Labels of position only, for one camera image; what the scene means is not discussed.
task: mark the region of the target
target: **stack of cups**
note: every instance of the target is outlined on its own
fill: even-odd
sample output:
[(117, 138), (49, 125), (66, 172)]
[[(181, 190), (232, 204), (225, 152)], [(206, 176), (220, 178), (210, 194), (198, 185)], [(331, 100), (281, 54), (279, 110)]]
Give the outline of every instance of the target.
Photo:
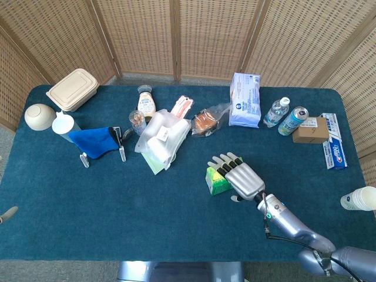
[(139, 110), (134, 110), (129, 114), (129, 120), (132, 124), (133, 130), (140, 136), (146, 128), (146, 121), (143, 113)]
[(359, 188), (343, 196), (341, 205), (347, 210), (376, 210), (376, 188)]

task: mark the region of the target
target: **green box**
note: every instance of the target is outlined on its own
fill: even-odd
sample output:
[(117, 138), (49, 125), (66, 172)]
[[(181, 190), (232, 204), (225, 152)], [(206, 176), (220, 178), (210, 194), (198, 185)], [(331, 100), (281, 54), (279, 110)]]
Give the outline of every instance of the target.
[(212, 196), (232, 189), (231, 184), (212, 167), (206, 169), (205, 180)]

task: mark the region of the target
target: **woven panel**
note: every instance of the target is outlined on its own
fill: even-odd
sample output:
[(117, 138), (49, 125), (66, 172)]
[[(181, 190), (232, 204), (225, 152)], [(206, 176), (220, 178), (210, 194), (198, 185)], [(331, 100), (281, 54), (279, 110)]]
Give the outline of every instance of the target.
[(360, 162), (363, 170), (364, 180), (367, 185), (376, 187), (376, 155), (375, 158), (367, 161)]
[(0, 118), (17, 127), (30, 90), (45, 83), (0, 35)]
[(114, 75), (84, 1), (0, 1), (0, 15), (55, 82), (76, 68)]
[(257, 1), (180, 0), (182, 76), (231, 79)]
[(376, 29), (323, 85), (344, 101), (358, 152), (376, 144)]
[(247, 73), (264, 86), (307, 86), (375, 5), (369, 1), (272, 1)]
[(168, 0), (98, 0), (123, 72), (173, 73)]

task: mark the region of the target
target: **blue can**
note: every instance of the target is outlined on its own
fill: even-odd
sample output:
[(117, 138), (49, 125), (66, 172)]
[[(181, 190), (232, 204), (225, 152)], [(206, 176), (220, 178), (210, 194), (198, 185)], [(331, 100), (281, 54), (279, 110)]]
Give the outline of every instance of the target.
[(298, 126), (308, 118), (308, 111), (304, 107), (296, 107), (284, 119), (278, 127), (278, 132), (281, 135), (287, 136), (298, 128)]

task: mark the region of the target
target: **table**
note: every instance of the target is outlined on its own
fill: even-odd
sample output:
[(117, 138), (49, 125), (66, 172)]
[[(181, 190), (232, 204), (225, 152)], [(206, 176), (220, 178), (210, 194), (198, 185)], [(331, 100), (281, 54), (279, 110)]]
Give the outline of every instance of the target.
[[(45, 103), (51, 86), (33, 89), (26, 106)], [(191, 118), (203, 108), (229, 101), (224, 86), (156, 86), (158, 109), (170, 110), (180, 95), (194, 99)], [(53, 133), (31, 130), (22, 118), (0, 186), (0, 210), (19, 206), (0, 226), (0, 259), (117, 261), (296, 261), (300, 246), (267, 241), (254, 203), (230, 200), (234, 191), (212, 197), (204, 177), (212, 156), (242, 156), (275, 194), (308, 227), (337, 247), (376, 250), (372, 213), (346, 211), (340, 197), (365, 186), (339, 94), (329, 89), (261, 88), (261, 112), (283, 96), (291, 108), (311, 116), (335, 112), (348, 161), (327, 170), (321, 145), (295, 144), (277, 128), (228, 127), (205, 138), (188, 136), (167, 171), (153, 175), (134, 147), (92, 160), (85, 169), (78, 149)], [(100, 86), (71, 113), (82, 129), (130, 126), (137, 86)], [(275, 227), (271, 232), (279, 234)]]

